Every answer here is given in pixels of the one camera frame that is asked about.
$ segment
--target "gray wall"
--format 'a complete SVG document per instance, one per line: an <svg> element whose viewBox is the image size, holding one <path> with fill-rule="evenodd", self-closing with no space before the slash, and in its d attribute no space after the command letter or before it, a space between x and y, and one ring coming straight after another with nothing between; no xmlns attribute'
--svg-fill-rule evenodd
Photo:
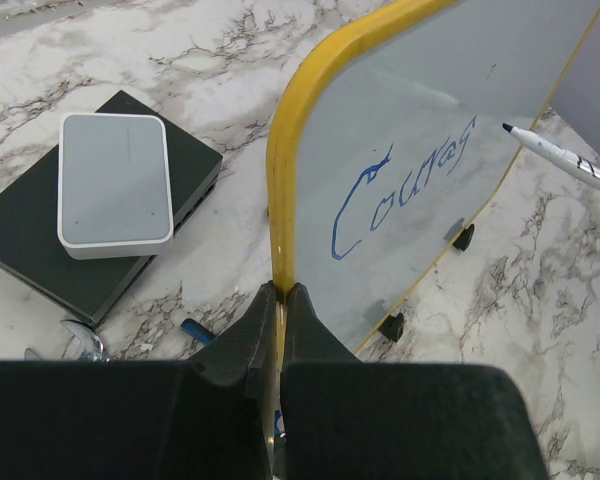
<svg viewBox="0 0 600 480"><path fill-rule="evenodd" d="M551 106L600 155L600 18Z"/></svg>

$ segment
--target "marble surface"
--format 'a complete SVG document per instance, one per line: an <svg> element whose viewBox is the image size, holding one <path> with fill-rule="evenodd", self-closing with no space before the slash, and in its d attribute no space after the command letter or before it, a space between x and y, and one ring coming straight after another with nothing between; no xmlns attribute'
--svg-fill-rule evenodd
<svg viewBox="0 0 600 480"><path fill-rule="evenodd" d="M57 143L59 119L117 90L224 154L215 192L99 332L116 358L184 358L193 317L216 333L271 277L264 157L278 99L325 35L380 6L359 0L118 3L0 39L0 192ZM595 159L553 112L538 131ZM523 153L402 306L395 345L365 360L497 365L522 391L553 478L600 478L600 194ZM0 358L71 357L63 310L0 271Z"/></svg>

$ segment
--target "yellow edge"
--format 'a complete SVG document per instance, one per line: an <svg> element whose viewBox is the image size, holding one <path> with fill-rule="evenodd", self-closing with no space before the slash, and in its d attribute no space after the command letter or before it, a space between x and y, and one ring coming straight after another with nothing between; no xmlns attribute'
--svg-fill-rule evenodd
<svg viewBox="0 0 600 480"><path fill-rule="evenodd" d="M300 65L284 91L276 110L267 142L267 192L269 200L271 256L273 281L283 298L294 285L295 273L295 189L296 152L302 138L304 126L313 106L331 80L354 58L384 43L395 35L408 30L439 11L457 3L458 0L403 0L396 1L349 25L336 30L325 38ZM589 24L580 43L569 59L567 66L552 89L543 108L538 113L534 125L544 112L549 100L569 69L582 43L593 28L600 8ZM471 218L471 223L491 201L500 185L511 170L518 153L507 167L505 174L489 199ZM451 247L453 241L440 253L389 313L376 325L367 338L356 348L356 352L380 327L382 322L404 302L422 278L433 268L440 257ZM278 336L278 351L281 354L284 335Z"/></svg>

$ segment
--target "white marker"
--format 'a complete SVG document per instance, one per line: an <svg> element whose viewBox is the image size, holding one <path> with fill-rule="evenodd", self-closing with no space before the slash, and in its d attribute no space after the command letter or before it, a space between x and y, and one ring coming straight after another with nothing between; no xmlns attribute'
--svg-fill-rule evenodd
<svg viewBox="0 0 600 480"><path fill-rule="evenodd" d="M600 190L600 167L594 167L586 158L561 148L529 130L512 127L506 123L502 127L516 138L523 147L549 160L556 167L583 181L590 187Z"/></svg>

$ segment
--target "white box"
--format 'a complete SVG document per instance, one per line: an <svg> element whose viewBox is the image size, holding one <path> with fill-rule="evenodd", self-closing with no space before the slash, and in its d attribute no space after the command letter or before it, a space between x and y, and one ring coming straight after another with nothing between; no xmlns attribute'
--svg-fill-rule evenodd
<svg viewBox="0 0 600 480"><path fill-rule="evenodd" d="M60 125L58 239L78 260L158 255L173 238L166 131L147 115Z"/></svg>

